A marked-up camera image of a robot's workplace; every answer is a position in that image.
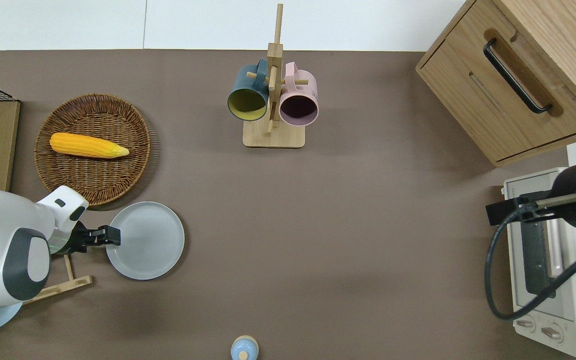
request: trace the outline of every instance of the wooden cabinet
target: wooden cabinet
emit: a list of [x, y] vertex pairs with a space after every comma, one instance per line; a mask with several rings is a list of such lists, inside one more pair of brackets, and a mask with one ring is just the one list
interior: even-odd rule
[[495, 166], [576, 142], [576, 0], [468, 0], [416, 70]]

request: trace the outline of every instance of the white wall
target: white wall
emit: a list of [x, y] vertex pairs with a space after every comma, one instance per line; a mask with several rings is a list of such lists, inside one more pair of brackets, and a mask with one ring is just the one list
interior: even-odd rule
[[[265, 50], [276, 0], [0, 0], [0, 50]], [[283, 0], [286, 50], [425, 51], [464, 0]]]

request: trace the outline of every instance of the oven door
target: oven door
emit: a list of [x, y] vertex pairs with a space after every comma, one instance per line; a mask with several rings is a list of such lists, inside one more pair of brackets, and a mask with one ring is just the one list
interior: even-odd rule
[[[506, 199], [531, 192], [548, 191], [557, 175], [565, 168], [554, 168], [506, 180]], [[569, 265], [562, 249], [567, 241], [563, 219], [533, 223], [514, 222], [508, 226], [510, 276], [514, 310], [525, 306]], [[570, 281], [537, 306], [538, 312], [574, 321]]]

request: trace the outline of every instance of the black cable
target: black cable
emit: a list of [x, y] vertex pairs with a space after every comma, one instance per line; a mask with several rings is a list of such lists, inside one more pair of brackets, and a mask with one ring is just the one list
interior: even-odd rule
[[490, 310], [494, 316], [502, 319], [504, 321], [514, 321], [515, 319], [519, 319], [524, 315], [528, 314], [532, 310], [534, 310], [537, 306], [544, 302], [553, 292], [555, 292], [563, 283], [565, 283], [571, 276], [576, 273], [576, 261], [573, 262], [569, 267], [567, 267], [559, 276], [554, 278], [550, 284], [548, 284], [544, 289], [542, 289], [537, 296], [535, 296], [529, 303], [523, 306], [521, 309], [512, 312], [510, 314], [504, 314], [500, 312], [495, 306], [494, 299], [492, 297], [492, 287], [490, 285], [490, 269], [492, 268], [492, 256], [495, 252], [495, 247], [497, 246], [497, 242], [499, 240], [499, 236], [501, 235], [504, 228], [509, 223], [515, 221], [517, 216], [524, 214], [526, 212], [531, 212], [536, 209], [537, 205], [535, 203], [526, 203], [524, 207], [520, 207], [517, 210], [514, 210], [510, 215], [506, 216], [505, 219], [501, 222], [497, 230], [494, 232], [492, 237], [492, 242], [490, 243], [490, 248], [488, 249], [488, 253], [486, 256], [486, 266], [484, 269], [484, 287], [486, 289], [486, 300]]

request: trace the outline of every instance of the mug handle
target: mug handle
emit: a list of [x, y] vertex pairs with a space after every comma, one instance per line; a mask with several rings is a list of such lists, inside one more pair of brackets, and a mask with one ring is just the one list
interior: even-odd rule
[[252, 82], [252, 87], [254, 89], [261, 89], [266, 80], [266, 76], [268, 76], [268, 60], [262, 57], [259, 59], [259, 62], [256, 63], [256, 77]]
[[284, 77], [286, 82], [286, 89], [289, 92], [297, 91], [297, 85], [295, 84], [295, 74], [297, 73], [297, 64], [295, 62], [286, 64], [286, 76]]

